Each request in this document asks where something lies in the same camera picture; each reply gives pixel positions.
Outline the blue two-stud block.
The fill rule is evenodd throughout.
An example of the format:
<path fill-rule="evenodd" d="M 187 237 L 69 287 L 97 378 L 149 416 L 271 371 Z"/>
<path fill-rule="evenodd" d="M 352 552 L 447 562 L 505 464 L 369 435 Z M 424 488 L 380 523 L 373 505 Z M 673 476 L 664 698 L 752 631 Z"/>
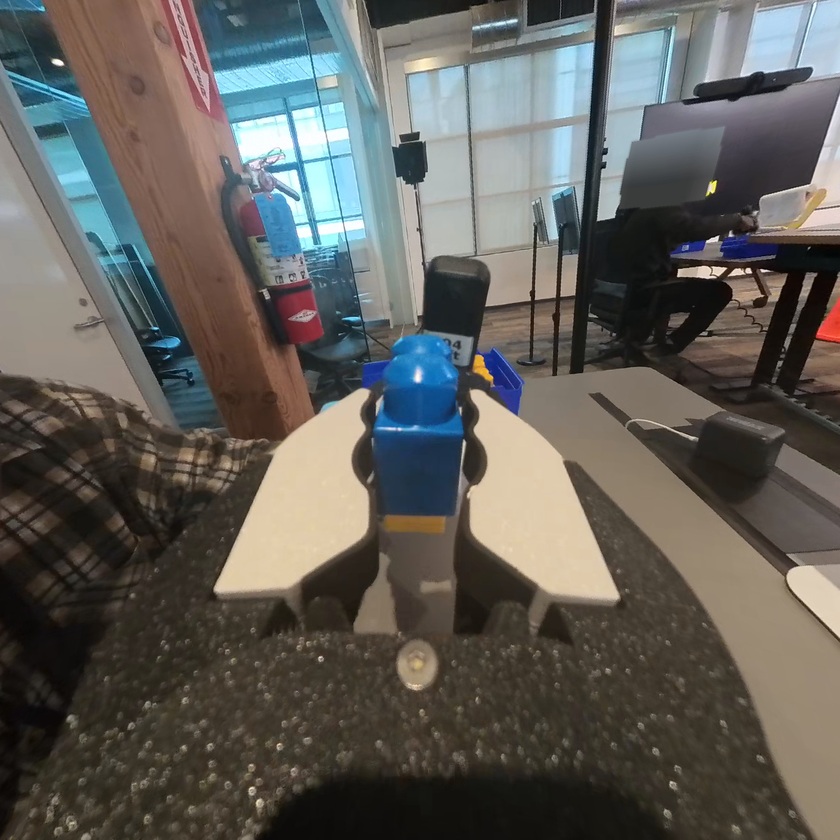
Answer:
<path fill-rule="evenodd" d="M 399 339 L 375 383 L 372 453 L 383 519 L 455 515 L 465 428 L 451 352 L 434 334 Z"/>

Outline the red arrow sign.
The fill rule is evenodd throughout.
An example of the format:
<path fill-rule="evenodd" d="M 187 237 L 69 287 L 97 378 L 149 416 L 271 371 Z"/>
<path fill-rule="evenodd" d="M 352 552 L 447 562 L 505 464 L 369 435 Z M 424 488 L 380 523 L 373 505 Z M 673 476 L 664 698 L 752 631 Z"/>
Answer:
<path fill-rule="evenodd" d="M 161 6 L 196 109 L 225 123 L 226 112 L 193 2 L 162 1 Z"/>

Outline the black floor pole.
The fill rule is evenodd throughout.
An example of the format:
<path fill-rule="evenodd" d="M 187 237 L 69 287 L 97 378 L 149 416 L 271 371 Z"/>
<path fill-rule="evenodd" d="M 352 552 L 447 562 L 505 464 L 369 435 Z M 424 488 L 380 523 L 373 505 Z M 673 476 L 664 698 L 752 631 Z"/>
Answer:
<path fill-rule="evenodd" d="M 592 293 L 595 228 L 605 156 L 606 117 L 613 58 L 615 16 L 615 1 L 597 1 L 595 3 L 591 99 L 570 345 L 569 372 L 573 375 L 582 373 L 585 366 L 587 319 Z"/>

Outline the dark grey power adapter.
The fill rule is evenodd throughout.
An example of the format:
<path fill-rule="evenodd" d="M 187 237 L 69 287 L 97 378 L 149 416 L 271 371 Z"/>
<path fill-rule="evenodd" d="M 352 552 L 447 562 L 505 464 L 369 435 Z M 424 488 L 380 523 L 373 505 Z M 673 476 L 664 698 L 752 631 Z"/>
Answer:
<path fill-rule="evenodd" d="M 782 427 L 721 411 L 702 424 L 695 456 L 740 475 L 762 479 L 775 466 L 785 440 Z"/>

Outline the black office chair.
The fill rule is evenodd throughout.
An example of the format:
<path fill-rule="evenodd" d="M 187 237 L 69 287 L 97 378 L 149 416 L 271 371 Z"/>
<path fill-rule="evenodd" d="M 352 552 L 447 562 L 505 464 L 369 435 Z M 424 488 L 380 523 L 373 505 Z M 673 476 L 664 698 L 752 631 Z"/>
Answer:
<path fill-rule="evenodd" d="M 343 398 L 362 386 L 362 370 L 369 358 L 367 333 L 361 316 L 345 316 L 316 342 L 298 347 L 298 358 L 313 400 Z"/>
<path fill-rule="evenodd" d="M 138 330 L 135 335 L 158 385 L 163 386 L 165 382 L 183 382 L 188 387 L 195 386 L 192 370 L 186 367 L 167 366 L 175 360 L 177 352 L 182 347 L 180 339 L 163 335 L 158 328 Z"/>
<path fill-rule="evenodd" d="M 655 332 L 656 308 L 663 281 L 640 275 L 620 253 L 628 215 L 597 223 L 589 322 L 616 340 L 644 344 Z"/>

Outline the white door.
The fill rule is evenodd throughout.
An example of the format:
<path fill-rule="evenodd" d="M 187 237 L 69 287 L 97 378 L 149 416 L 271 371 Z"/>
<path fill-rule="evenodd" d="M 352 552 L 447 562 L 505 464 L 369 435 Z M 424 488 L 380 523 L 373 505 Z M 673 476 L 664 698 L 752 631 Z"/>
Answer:
<path fill-rule="evenodd" d="M 5 130 L 1 149 L 2 372 L 83 385 L 175 425 L 147 365 L 123 354 Z"/>

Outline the white plastic container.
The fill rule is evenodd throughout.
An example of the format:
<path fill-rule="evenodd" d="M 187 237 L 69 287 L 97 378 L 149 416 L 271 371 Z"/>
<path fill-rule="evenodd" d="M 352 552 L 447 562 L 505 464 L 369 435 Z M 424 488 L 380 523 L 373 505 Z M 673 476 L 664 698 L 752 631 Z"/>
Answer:
<path fill-rule="evenodd" d="M 761 196 L 758 211 L 760 233 L 800 228 L 826 198 L 827 190 L 814 184 Z"/>

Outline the wooden post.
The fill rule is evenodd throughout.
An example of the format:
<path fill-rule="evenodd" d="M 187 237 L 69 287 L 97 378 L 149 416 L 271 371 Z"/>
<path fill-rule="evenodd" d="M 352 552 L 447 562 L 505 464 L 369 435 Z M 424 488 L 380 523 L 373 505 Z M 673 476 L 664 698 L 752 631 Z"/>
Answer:
<path fill-rule="evenodd" d="M 259 308 L 221 213 L 228 121 L 199 112 L 156 1 L 45 2 L 227 430 L 287 437 L 312 415 L 297 352 Z"/>

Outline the large black monitor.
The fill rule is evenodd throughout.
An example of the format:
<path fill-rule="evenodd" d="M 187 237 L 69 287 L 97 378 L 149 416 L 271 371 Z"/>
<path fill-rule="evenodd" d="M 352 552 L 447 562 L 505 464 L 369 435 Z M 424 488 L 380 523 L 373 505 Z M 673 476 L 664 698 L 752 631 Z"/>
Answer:
<path fill-rule="evenodd" d="M 644 109 L 640 139 L 723 128 L 715 190 L 689 206 L 699 214 L 734 214 L 756 207 L 763 195 L 812 181 L 838 92 L 838 77 L 826 77 L 734 100 L 652 104 Z"/>

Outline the white stand with base plate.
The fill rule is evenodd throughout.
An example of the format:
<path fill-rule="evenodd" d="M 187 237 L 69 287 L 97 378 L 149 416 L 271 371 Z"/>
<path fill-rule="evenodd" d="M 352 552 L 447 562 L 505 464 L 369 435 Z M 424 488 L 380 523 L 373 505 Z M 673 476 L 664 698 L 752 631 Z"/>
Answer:
<path fill-rule="evenodd" d="M 799 565 L 787 572 L 785 582 L 793 596 L 839 639 L 839 564 Z"/>

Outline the person's left forearm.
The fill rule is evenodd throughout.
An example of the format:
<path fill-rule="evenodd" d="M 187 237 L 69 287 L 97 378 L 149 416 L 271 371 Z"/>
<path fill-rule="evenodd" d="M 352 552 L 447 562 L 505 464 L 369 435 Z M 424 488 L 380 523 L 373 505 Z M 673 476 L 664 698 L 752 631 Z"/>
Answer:
<path fill-rule="evenodd" d="M 2 557 L 86 574 L 164 547 L 276 444 L 165 426 L 134 404 L 2 373 Z"/>

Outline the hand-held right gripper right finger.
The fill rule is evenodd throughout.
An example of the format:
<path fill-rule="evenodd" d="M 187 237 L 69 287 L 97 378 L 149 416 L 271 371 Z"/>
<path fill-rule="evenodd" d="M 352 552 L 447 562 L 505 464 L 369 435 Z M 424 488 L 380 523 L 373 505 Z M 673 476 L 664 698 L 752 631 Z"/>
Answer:
<path fill-rule="evenodd" d="M 467 489 L 459 514 L 459 617 L 503 602 L 545 625 L 562 606 L 621 596 L 561 453 L 480 388 L 463 404 Z"/>

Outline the wooden desk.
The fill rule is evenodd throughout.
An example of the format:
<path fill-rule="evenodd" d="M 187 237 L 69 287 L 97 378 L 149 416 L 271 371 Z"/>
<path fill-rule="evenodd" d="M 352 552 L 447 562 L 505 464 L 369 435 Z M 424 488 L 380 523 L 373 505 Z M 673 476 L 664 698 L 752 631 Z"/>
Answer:
<path fill-rule="evenodd" d="M 714 385 L 713 389 L 736 404 L 765 402 L 775 397 L 791 401 L 803 395 L 803 371 L 838 281 L 838 225 L 756 234 L 751 243 L 762 249 L 774 245 L 776 252 L 749 259 L 725 259 L 720 247 L 706 247 L 697 253 L 675 256 L 672 273 L 678 269 L 722 268 L 721 278 L 727 279 L 733 271 L 748 270 L 764 301 L 770 299 L 770 294 L 758 270 L 784 275 L 752 375 Z"/>

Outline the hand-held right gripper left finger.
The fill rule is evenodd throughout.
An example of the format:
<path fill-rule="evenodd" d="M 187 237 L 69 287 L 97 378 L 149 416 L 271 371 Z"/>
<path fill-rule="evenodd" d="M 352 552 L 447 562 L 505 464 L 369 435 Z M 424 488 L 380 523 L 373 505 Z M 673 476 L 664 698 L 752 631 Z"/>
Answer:
<path fill-rule="evenodd" d="M 281 599 L 303 617 L 328 598 L 355 621 L 380 565 L 369 485 L 376 403 L 360 388 L 278 445 L 214 584 L 219 601 Z"/>

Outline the red fire extinguisher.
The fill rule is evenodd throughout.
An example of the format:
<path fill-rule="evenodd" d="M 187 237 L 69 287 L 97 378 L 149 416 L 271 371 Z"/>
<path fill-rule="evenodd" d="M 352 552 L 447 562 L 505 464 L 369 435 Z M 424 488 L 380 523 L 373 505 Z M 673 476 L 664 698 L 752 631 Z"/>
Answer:
<path fill-rule="evenodd" d="M 301 195 L 275 174 L 285 158 L 273 149 L 236 168 L 221 155 L 220 207 L 269 330 L 279 344 L 298 346 L 319 340 L 324 330 L 290 205 Z"/>

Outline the black webcam bar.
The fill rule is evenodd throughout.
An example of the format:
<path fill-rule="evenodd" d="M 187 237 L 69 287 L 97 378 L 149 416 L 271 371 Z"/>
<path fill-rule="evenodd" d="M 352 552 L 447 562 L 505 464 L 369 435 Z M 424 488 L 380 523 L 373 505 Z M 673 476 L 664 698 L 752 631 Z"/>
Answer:
<path fill-rule="evenodd" d="M 813 67 L 806 66 L 770 72 L 755 71 L 745 77 L 702 82 L 694 89 L 694 99 L 703 102 L 729 100 L 782 91 L 812 77 Z"/>

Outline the blue plastic bin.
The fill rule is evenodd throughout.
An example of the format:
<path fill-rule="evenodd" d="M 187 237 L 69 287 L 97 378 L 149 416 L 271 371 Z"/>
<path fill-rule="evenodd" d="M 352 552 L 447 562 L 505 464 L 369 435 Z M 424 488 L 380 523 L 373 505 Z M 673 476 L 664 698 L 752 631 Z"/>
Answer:
<path fill-rule="evenodd" d="M 491 391 L 495 393 L 507 408 L 519 415 L 524 381 L 518 370 L 511 366 L 508 360 L 497 350 L 480 350 L 476 357 L 481 356 L 485 367 L 492 378 Z M 383 376 L 388 360 L 370 362 L 363 365 L 361 385 L 372 387 Z"/>

